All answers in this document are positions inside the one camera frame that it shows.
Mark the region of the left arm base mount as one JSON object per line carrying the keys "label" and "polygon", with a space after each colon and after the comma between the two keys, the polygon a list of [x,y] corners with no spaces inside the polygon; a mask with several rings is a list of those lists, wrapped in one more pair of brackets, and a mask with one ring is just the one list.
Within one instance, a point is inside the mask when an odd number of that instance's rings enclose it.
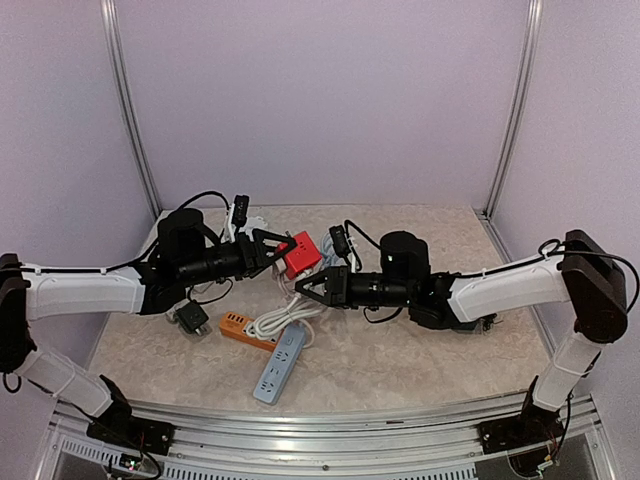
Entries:
{"label": "left arm base mount", "polygon": [[86,431],[89,438],[161,456],[168,454],[174,433],[171,423],[135,416],[100,417]]}

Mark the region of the dark green cube socket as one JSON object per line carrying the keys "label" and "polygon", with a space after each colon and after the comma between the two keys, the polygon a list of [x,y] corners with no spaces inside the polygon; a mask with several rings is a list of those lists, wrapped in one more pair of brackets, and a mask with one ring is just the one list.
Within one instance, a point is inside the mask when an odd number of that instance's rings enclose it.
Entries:
{"label": "dark green cube socket", "polygon": [[188,335],[203,336],[208,333],[209,316],[196,302],[189,301],[174,313],[174,320]]}

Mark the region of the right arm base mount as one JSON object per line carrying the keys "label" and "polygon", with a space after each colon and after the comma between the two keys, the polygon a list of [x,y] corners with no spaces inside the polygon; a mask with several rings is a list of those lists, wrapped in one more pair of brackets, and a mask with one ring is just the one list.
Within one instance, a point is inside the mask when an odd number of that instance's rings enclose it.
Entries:
{"label": "right arm base mount", "polygon": [[484,454],[493,454],[559,439],[564,426],[559,420],[544,424],[522,420],[518,415],[481,422],[477,426]]}

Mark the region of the black power adapter with cable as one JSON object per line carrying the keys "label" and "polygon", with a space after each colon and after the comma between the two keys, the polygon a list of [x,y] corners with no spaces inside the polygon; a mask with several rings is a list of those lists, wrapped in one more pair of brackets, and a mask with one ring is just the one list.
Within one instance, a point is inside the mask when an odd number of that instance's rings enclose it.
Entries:
{"label": "black power adapter with cable", "polygon": [[490,314],[479,319],[479,325],[483,333],[490,332],[496,325],[500,324],[497,314]]}

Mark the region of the red cube socket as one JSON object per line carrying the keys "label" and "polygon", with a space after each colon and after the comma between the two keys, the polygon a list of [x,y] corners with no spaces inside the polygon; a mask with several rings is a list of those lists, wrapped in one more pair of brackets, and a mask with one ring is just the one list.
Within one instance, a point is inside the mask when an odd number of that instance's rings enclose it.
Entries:
{"label": "red cube socket", "polygon": [[296,234],[294,239],[296,247],[284,256],[284,273],[289,280],[294,280],[304,271],[313,269],[322,260],[321,253],[307,231]]}

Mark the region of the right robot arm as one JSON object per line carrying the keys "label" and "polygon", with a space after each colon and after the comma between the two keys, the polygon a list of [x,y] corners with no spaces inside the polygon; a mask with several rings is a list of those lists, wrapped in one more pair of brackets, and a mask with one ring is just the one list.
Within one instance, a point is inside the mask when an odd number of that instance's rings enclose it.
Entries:
{"label": "right robot arm", "polygon": [[295,284],[297,293],[336,309],[394,308],[432,330],[472,330],[496,314],[549,303],[570,303],[573,329],[551,363],[533,380],[511,426],[523,444],[556,423],[573,388],[604,347],[627,330],[639,299],[627,293],[628,260],[605,252],[582,230],[550,239],[529,258],[473,273],[434,272],[427,243],[407,231],[383,235],[378,272],[326,267]]}

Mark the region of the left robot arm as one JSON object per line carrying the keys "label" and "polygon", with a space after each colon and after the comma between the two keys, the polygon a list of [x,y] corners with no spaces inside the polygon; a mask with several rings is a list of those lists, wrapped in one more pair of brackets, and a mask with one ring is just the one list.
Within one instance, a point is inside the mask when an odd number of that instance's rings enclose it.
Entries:
{"label": "left robot arm", "polygon": [[158,222],[155,240],[140,257],[111,267],[43,267],[2,255],[2,376],[30,381],[80,410],[118,444],[133,443],[140,424],[115,383],[37,346],[30,324],[72,314],[161,314],[196,285],[256,277],[297,243],[260,228],[244,231],[248,206],[248,196],[236,196],[226,205],[223,232],[216,233],[185,202]]}

